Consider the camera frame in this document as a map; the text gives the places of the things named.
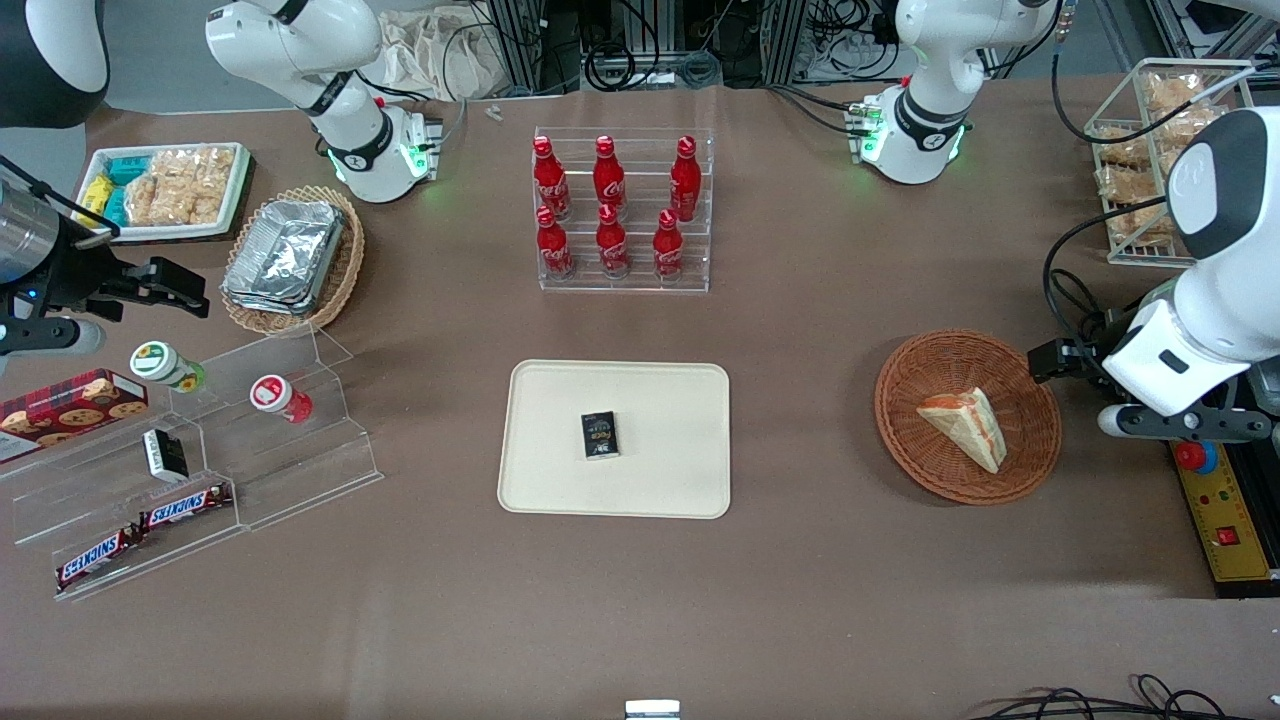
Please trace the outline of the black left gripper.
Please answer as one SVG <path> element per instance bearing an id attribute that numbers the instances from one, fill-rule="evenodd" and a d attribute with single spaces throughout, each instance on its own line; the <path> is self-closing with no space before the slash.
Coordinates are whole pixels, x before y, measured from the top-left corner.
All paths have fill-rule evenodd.
<path id="1" fill-rule="evenodd" d="M 1030 378 L 1037 384 L 1075 375 L 1107 375 L 1097 346 L 1085 341 L 1051 340 L 1028 352 Z"/>

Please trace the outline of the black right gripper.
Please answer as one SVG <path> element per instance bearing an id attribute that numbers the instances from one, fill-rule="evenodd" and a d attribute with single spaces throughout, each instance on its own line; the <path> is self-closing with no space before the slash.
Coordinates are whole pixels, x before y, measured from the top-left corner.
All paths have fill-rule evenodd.
<path id="1" fill-rule="evenodd" d="M 166 258 L 148 259 L 148 287 L 140 268 L 113 254 L 110 232 L 29 232 L 29 316 L 70 309 L 116 322 L 119 302 L 175 307 L 206 319 L 210 301 L 180 293 L 204 293 L 205 278 Z"/>

